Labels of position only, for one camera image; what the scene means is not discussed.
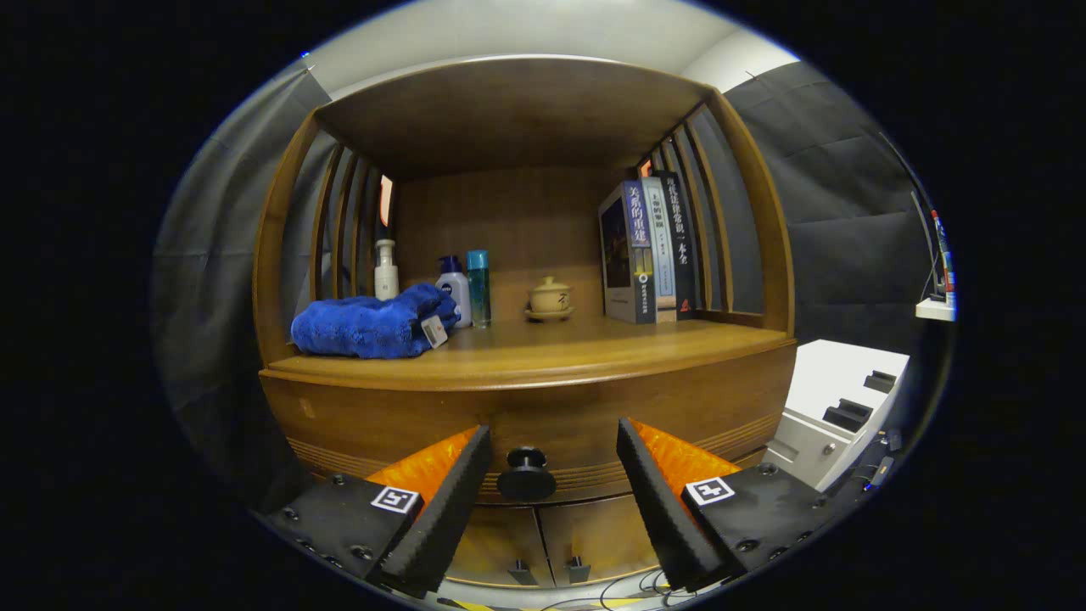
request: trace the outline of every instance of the white shelf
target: white shelf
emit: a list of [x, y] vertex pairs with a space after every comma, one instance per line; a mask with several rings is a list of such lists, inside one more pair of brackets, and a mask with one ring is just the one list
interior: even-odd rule
[[950, 305], [947, 305], [943, 301], [932, 301], [931, 298], [925, 298], [920, 303], [917, 303], [917, 318], [954, 322], [955, 308], [950, 307]]

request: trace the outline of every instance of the white wall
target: white wall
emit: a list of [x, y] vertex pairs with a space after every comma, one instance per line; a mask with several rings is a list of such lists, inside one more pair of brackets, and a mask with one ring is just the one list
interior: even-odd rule
[[419, 0], [342, 33], [305, 61], [338, 99], [397, 73], [496, 54], [582, 55], [679, 74], [735, 30], [681, 0]]
[[757, 76], [798, 61], [799, 58], [770, 40], [748, 29], [736, 29], [691, 62], [682, 76], [707, 82], [723, 92], [749, 80], [752, 74]]

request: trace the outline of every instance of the white cabinet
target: white cabinet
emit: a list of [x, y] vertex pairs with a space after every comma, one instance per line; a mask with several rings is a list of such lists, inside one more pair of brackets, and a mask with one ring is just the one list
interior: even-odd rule
[[[763, 460], [825, 491], [877, 434], [908, 362], [906, 355], [824, 340], [800, 346], [784, 415]], [[897, 378], [888, 394], [863, 386], [875, 371]], [[872, 410], [855, 433], [822, 420], [826, 408], [837, 407], [841, 399]]]

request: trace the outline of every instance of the screw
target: screw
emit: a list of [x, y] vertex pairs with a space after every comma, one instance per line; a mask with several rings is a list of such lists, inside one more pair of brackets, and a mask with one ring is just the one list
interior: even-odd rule
[[369, 549], [367, 546], [351, 546], [351, 553], [355, 558], [361, 558], [362, 560], [374, 559], [374, 550]]

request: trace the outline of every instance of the orange gripper pad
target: orange gripper pad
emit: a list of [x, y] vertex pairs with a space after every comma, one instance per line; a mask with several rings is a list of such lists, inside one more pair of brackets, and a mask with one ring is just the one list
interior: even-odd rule
[[668, 483], [668, 487], [671, 488], [675, 498], [679, 499], [679, 505], [683, 508], [686, 507], [686, 504], [682, 500], [682, 491], [686, 484], [711, 478], [723, 478], [742, 471], [734, 463], [659, 429], [642, 424], [632, 418], [630, 424], [633, 424], [641, 441], [645, 443], [645, 447], [648, 448], [648, 454], [656, 461], [656, 467], [664, 475], [665, 482]]
[[438, 494], [438, 488], [449, 475], [449, 471], [460, 458], [460, 451], [471, 441], [479, 428], [475, 427], [451, 437], [446, 437], [437, 444], [424, 448], [414, 455], [399, 460], [384, 469], [374, 473], [366, 481], [382, 486], [393, 486], [414, 491], [422, 495], [426, 502], [422, 511], [429, 507], [433, 496]]

